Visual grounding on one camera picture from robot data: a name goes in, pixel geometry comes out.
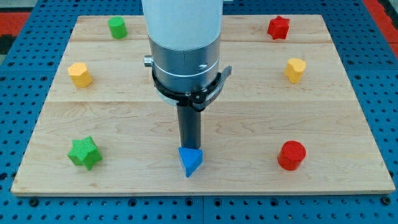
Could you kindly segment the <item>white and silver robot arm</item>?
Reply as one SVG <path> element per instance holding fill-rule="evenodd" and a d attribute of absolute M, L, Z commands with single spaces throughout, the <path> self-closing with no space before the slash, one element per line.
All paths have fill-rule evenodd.
<path fill-rule="evenodd" d="M 153 79 L 167 101 L 208 88 L 217 79 L 222 0 L 142 0 Z"/>

